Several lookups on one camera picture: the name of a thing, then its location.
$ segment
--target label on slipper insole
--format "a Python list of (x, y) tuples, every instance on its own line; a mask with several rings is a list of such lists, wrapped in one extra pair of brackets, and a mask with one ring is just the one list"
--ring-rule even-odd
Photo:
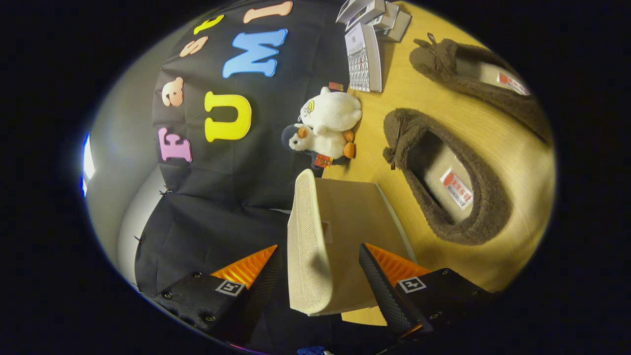
[(524, 87), (524, 85), (521, 85), (520, 83), (517, 82), (517, 80), (509, 77), (506, 74), (498, 72), (497, 82), (506, 84), (509, 88), (515, 90), (517, 93), (520, 93), (522, 95), (530, 95), (530, 92), (528, 92), (528, 89)]
[(464, 185), (462, 180), (451, 171), (451, 168), (447, 169), (445, 174), (442, 175), (440, 182), (445, 186), (445, 189), (449, 192), (449, 196), (454, 199), (461, 210), (464, 210), (473, 202), (473, 193)]

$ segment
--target light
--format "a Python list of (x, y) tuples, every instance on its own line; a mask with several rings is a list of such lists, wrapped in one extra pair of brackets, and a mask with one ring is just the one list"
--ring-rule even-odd
[(88, 135), (88, 139), (85, 141), (85, 146), (83, 147), (83, 172), (85, 176), (90, 180), (94, 175), (94, 162), (92, 161), (92, 150), (90, 149), (90, 136)]

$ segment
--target black backdrop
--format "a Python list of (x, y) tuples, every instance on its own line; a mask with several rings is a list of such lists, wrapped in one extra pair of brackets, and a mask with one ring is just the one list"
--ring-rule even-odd
[[(293, 153), (280, 143), (285, 127), (297, 122), (300, 108), (322, 87), (336, 82), (348, 87), (348, 62), (344, 43), (344, 27), (335, 24), (338, 1), (297, 0), (286, 16), (267, 16), (246, 24), (243, 18), (251, 8), (263, 8), (278, 1), (237, 1), (221, 11), (211, 11), (195, 24), (165, 58), (156, 73), (153, 101), (153, 123), (156, 131), (166, 127), (191, 143), (192, 161), (168, 159), (160, 170), (167, 186), (175, 192), (199, 196), (225, 205), (291, 209), (293, 181), (310, 167), (310, 157)], [(194, 27), (204, 20), (223, 15), (215, 26), (193, 34)], [(277, 62), (270, 77), (263, 73), (234, 73), (222, 77), (222, 68), (229, 59), (244, 50), (232, 46), (239, 33), (288, 31), (284, 43), (268, 45), (279, 53), (270, 57)], [(195, 54), (179, 57), (192, 40), (208, 36), (204, 47)], [(176, 77), (184, 81), (184, 101), (178, 106), (165, 106), (162, 87)], [(241, 95), (252, 108), (248, 133), (239, 140), (206, 141), (204, 120), (231, 122), (236, 118), (232, 108), (204, 110), (204, 96)], [(160, 156), (156, 140), (156, 156)]]
[[(626, 84), (605, 75), (628, 55), (617, 37), (625, 12), (608, 1), (423, 5), (501, 53), (536, 87), (558, 134), (562, 183), (548, 236), (484, 319), (414, 353), (628, 352), (621, 312), (628, 258), (620, 247), (628, 207), (609, 174), (624, 151), (617, 105)], [(16, 110), (4, 120), (5, 137), (28, 158), (9, 154), (3, 166), (16, 173), (6, 174), (3, 211), (11, 265), (3, 354), (225, 352), (129, 288), (102, 255), (79, 189), (98, 98), (151, 44), (212, 7), (206, 0), (5, 4), (7, 82), (17, 88), (7, 91), (11, 101), (15, 92)], [(58, 90), (42, 91), (44, 82)]]

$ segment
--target yellow letter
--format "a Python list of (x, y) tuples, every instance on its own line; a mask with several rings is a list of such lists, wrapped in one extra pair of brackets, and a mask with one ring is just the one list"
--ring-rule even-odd
[(252, 122), (252, 108), (250, 102), (241, 95), (214, 95), (207, 92), (204, 98), (204, 109), (210, 112), (213, 107), (230, 106), (237, 109), (237, 119), (234, 122), (214, 122), (210, 117), (204, 122), (206, 140), (238, 140), (250, 130)]
[(215, 26), (217, 23), (221, 22), (222, 18), (223, 18), (223, 15), (219, 15), (217, 16), (217, 18), (215, 18), (212, 21), (209, 21), (209, 20), (204, 21), (204, 23), (195, 27), (195, 29), (193, 30), (193, 34), (196, 35), (199, 33), (199, 31), (203, 31), (203, 30), (206, 30), (207, 28), (211, 28), (212, 26)]

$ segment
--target plush toy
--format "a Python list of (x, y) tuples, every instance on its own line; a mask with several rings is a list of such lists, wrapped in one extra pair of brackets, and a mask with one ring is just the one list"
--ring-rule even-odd
[(311, 127), (302, 123), (287, 126), (282, 134), (285, 148), (311, 155), (311, 167), (315, 169), (320, 168), (316, 165), (318, 154), (332, 158), (330, 165), (348, 162), (355, 155), (354, 139), (355, 134), (350, 130), (344, 133), (326, 131), (323, 135), (316, 135)]
[(326, 131), (348, 131), (362, 118), (362, 104), (345, 92), (331, 92), (322, 87), (320, 95), (307, 101), (298, 121), (313, 128), (318, 136)]

